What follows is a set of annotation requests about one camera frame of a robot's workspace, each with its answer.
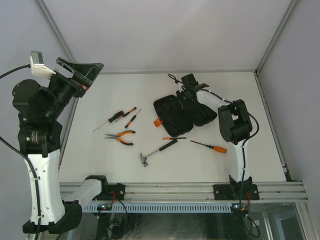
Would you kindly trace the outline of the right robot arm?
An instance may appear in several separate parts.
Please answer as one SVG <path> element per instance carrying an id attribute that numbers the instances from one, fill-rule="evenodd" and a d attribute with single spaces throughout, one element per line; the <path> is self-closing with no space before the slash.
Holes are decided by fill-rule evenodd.
<path id="1" fill-rule="evenodd" d="M 234 163 L 231 164 L 229 187 L 230 195 L 237 200 L 248 193 L 244 184 L 252 182 L 248 167 L 248 143 L 260 129 L 257 119 L 248 112 L 242 99 L 227 100 L 209 89 L 206 83 L 199 84 L 192 73 L 176 78 L 168 75 L 179 84 L 177 98 L 182 109 L 191 111 L 204 105 L 217 113 L 218 126 L 221 137 L 227 143 L 233 144 L 235 151 Z"/>

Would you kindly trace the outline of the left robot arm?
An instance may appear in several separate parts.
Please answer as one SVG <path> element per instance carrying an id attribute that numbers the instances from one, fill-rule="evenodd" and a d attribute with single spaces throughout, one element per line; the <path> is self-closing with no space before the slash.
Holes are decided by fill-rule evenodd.
<path id="1" fill-rule="evenodd" d="M 47 87 L 25 79 L 12 90 L 13 106 L 18 110 L 18 142 L 27 165 L 32 212 L 23 225 L 25 234 L 63 234 L 78 227 L 83 208 L 93 199 L 109 196 L 108 181 L 103 175 L 88 176 L 80 188 L 66 199 L 61 198 L 59 159 L 62 125 L 58 117 L 72 98 L 81 98 L 91 87 L 102 63 L 74 63 L 63 58 L 57 64 L 72 73 L 65 77 L 45 66 L 40 52 L 32 52 L 31 73 L 49 80 Z"/>

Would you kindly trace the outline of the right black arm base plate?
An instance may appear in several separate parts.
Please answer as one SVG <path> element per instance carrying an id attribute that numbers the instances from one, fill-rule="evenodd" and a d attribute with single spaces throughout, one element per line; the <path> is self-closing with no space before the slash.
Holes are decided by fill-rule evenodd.
<path id="1" fill-rule="evenodd" d="M 239 200 L 259 200 L 260 194 L 258 186 L 252 184 L 249 187 L 241 187 L 239 189 L 232 189 L 230 184 L 214 184 L 213 185 L 214 199 L 217 201 L 235 201 Z"/>

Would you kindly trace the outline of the black plastic tool case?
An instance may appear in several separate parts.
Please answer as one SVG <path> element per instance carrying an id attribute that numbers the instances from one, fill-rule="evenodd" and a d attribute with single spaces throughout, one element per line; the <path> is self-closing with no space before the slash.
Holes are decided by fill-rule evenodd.
<path id="1" fill-rule="evenodd" d="M 214 110 L 202 103 L 183 108 L 179 98 L 172 94 L 154 101 L 153 107 L 161 125 L 171 137 L 186 134 L 194 126 L 202 127 L 218 116 Z"/>

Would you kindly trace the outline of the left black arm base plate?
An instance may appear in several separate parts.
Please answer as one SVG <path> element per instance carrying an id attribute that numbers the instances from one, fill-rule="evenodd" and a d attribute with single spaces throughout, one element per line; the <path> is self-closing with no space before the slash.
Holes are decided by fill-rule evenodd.
<path id="1" fill-rule="evenodd" d="M 126 186 L 122 183 L 108 183 L 107 177 L 105 175 L 89 175 L 85 180 L 98 180 L 101 183 L 101 191 L 96 196 L 96 198 L 103 199 L 110 197 L 117 200 L 124 200 Z"/>

